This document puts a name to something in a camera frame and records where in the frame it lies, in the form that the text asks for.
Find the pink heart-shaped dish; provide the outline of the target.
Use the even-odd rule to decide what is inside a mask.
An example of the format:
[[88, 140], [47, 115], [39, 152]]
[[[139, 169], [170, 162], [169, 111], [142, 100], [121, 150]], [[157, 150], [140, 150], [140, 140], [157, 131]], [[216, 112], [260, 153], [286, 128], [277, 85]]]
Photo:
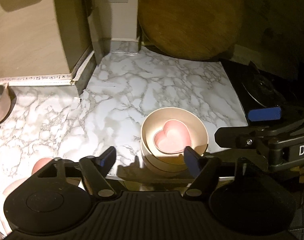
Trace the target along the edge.
[[155, 147], [164, 154], [182, 153], [192, 145], [188, 127], [180, 120], [167, 120], [153, 138]]

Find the black gas stove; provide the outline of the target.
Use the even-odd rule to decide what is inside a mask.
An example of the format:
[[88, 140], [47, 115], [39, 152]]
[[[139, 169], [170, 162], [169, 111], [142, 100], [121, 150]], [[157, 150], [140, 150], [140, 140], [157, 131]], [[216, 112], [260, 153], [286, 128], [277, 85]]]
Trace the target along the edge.
[[304, 79], [281, 77], [250, 62], [241, 64], [221, 60], [225, 73], [234, 88], [249, 125], [255, 121], [248, 117], [250, 111], [279, 107], [281, 124], [304, 118]]

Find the cream round bowl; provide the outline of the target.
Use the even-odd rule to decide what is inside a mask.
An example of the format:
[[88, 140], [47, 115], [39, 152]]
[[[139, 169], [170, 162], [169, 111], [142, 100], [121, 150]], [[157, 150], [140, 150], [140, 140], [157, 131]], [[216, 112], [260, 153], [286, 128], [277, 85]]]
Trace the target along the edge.
[[151, 112], [140, 129], [141, 156], [145, 166], [165, 177], [187, 170], [183, 156], [187, 146], [202, 156], [208, 143], [204, 123], [181, 108], [165, 107]]

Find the round wooden cutting board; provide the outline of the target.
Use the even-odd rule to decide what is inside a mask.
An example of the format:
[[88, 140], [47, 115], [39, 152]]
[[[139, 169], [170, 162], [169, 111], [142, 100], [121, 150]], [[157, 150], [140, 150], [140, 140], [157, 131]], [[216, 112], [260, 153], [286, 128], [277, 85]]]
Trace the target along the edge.
[[243, 0], [139, 0], [138, 20], [147, 39], [165, 54], [209, 60], [233, 46]]

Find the steel cleaver knife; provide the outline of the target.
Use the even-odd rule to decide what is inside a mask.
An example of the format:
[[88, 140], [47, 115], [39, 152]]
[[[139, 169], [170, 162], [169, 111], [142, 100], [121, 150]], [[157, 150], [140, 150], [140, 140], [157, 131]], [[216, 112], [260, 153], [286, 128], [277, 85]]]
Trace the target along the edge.
[[83, 0], [85, 5], [86, 17], [88, 22], [89, 33], [92, 47], [95, 55], [96, 65], [98, 66], [104, 57], [104, 48], [101, 43], [101, 26], [98, 14], [98, 8], [94, 5], [94, 0]]

